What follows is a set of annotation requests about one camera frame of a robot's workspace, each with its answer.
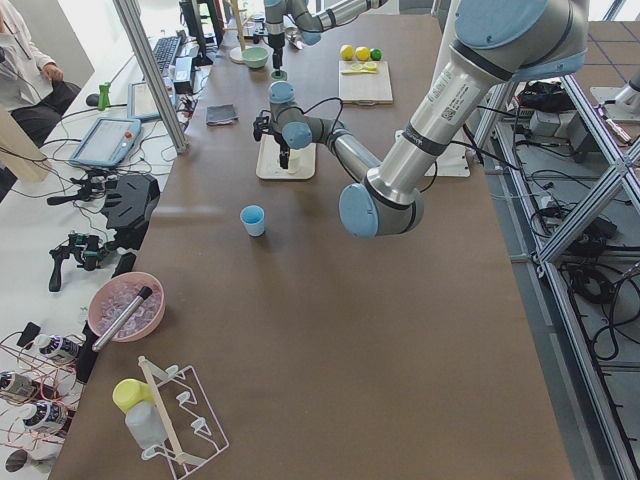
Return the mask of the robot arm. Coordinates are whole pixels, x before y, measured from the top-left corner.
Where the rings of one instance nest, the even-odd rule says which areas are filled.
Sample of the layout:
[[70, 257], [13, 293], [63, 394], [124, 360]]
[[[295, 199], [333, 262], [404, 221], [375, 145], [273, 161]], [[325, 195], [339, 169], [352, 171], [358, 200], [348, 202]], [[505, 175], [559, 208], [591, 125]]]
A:
[[340, 219], [360, 238], [402, 234], [422, 219], [418, 185], [488, 91], [508, 81], [542, 80], [578, 71], [587, 52], [586, 1], [461, 1], [447, 21], [448, 63], [399, 138], [378, 160], [340, 122], [312, 117], [290, 83], [273, 82], [269, 110], [253, 124], [255, 139], [273, 136], [286, 166], [291, 150], [323, 144], [354, 176], [339, 199]]
[[343, 0], [319, 13], [311, 13], [308, 2], [302, 0], [266, 0], [263, 2], [268, 45], [273, 50], [272, 62], [275, 79], [284, 80], [283, 49], [285, 47], [285, 18], [289, 17], [307, 45], [321, 39], [321, 34], [343, 26], [359, 15], [386, 4], [384, 0]]

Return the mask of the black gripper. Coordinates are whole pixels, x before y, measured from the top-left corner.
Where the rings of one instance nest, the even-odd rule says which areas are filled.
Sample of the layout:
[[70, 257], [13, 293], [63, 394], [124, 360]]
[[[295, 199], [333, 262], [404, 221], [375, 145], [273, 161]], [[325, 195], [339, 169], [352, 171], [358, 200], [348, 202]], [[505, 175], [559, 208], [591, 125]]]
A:
[[272, 63], [275, 72], [280, 72], [282, 67], [282, 50], [285, 46], [285, 34], [283, 32], [272, 34], [267, 30], [255, 30], [252, 40], [257, 44], [260, 40], [267, 42], [273, 50]]
[[268, 114], [258, 115], [253, 121], [253, 137], [256, 142], [260, 142], [264, 135], [272, 136], [279, 145], [279, 165], [282, 169], [289, 168], [290, 147], [286, 143], [282, 134], [275, 130], [271, 124], [271, 117]]

